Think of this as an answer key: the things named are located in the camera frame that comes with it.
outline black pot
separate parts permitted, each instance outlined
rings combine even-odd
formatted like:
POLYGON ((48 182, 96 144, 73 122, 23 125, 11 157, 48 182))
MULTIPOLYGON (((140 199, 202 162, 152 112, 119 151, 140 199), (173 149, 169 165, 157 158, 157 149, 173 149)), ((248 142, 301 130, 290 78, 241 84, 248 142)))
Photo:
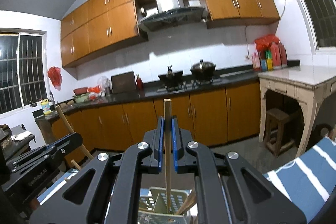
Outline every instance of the black pot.
POLYGON ((213 73, 216 69, 216 65, 212 62, 203 62, 201 59, 199 63, 194 64, 190 71, 197 81, 210 81, 212 79, 213 73))
POLYGON ((182 84, 183 70, 172 72, 171 66, 168 67, 167 74, 158 75, 159 79, 164 82, 166 87, 177 87, 182 84))

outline wooden stick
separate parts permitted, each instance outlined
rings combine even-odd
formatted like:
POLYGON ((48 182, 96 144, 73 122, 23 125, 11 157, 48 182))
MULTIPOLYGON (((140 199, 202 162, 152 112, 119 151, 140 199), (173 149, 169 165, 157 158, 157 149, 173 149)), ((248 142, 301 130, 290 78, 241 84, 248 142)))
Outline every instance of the wooden stick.
POLYGON ((189 210, 192 206, 197 203, 196 191, 193 189, 190 195, 185 199, 179 210, 175 213, 176 215, 182 215, 185 211, 189 210))
MULTIPOLYGON (((73 134, 74 133, 74 130, 73 128, 71 127, 71 125, 69 124, 67 118, 65 117, 62 109, 60 108, 59 105, 57 105, 55 107, 60 119, 63 121, 65 127, 67 128, 67 130, 69 131, 70 134, 73 134)), ((93 156, 90 154, 90 152, 86 149, 86 147, 84 146, 84 144, 82 144, 79 149, 84 153, 85 156, 87 156, 87 158, 89 160, 93 160, 93 156)))
POLYGON ((170 213, 170 154, 171 154, 171 100, 163 100, 163 117, 165 121, 164 148, 165 148, 165 176, 166 176, 166 197, 167 213, 170 213))
POLYGON ((74 165, 74 167, 76 167, 77 170, 82 170, 82 168, 77 164, 77 162, 75 162, 75 160, 71 160, 71 163, 74 165))

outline dark countertop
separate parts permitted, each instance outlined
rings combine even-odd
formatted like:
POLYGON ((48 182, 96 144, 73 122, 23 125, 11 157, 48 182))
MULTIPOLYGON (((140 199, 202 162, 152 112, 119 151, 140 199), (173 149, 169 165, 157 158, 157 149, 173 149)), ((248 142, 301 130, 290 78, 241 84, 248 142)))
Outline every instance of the dark countertop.
MULTIPOLYGON (((162 91, 157 92, 159 88, 162 88, 162 85, 153 86, 145 88, 142 91, 134 91, 128 93, 119 93, 119 94, 111 94, 106 97, 99 98, 95 101, 88 101, 85 103, 73 104, 71 106, 66 107, 63 109, 65 114, 69 114, 75 112, 79 109, 88 109, 94 107, 102 107, 105 105, 116 105, 116 104, 125 104, 125 103, 133 103, 141 100, 150 100, 150 99, 158 99, 162 97, 166 97, 167 95, 176 95, 176 94, 185 94, 185 93, 193 93, 193 92, 201 92, 207 90, 214 90, 217 88, 224 88, 230 85, 235 85, 238 83, 257 80, 258 73, 255 71, 246 71, 236 74, 231 74, 228 76, 224 76, 214 80, 211 84, 204 84, 198 85, 195 88, 191 88, 189 86, 186 90, 176 90, 172 92, 167 92, 166 90, 162 89, 162 91)), ((49 115, 41 115, 35 118, 35 121, 48 121, 53 122, 54 120, 58 119, 57 112, 52 112, 49 115)))

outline yellow bottle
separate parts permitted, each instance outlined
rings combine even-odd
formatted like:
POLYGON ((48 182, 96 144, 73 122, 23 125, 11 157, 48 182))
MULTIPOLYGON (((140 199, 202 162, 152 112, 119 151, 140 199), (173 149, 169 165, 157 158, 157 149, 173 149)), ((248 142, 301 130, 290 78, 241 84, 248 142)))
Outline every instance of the yellow bottle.
POLYGON ((41 106, 42 106, 42 110, 43 110, 44 115, 48 115, 48 114, 51 113, 48 99, 45 99, 45 100, 41 101, 41 106))

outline metal screw cap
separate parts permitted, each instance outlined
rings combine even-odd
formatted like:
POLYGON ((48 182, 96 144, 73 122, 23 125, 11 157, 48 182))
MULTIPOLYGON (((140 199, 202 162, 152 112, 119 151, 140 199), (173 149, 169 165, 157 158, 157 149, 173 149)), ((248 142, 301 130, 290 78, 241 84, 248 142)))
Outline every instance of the metal screw cap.
POLYGON ((198 143, 194 142, 194 141, 188 142, 188 147, 189 148, 196 148, 196 147, 198 147, 198 143))
POLYGON ((239 157, 238 153, 234 151, 229 152, 227 155, 230 159, 237 159, 239 157))
POLYGON ((108 157, 109 157, 109 155, 107 155, 107 153, 100 153, 98 155, 98 160, 104 161, 104 160, 107 160, 108 157))
POLYGON ((148 143, 146 143, 146 142, 138 143, 138 148, 139 149, 146 149, 147 147, 148 147, 148 143))

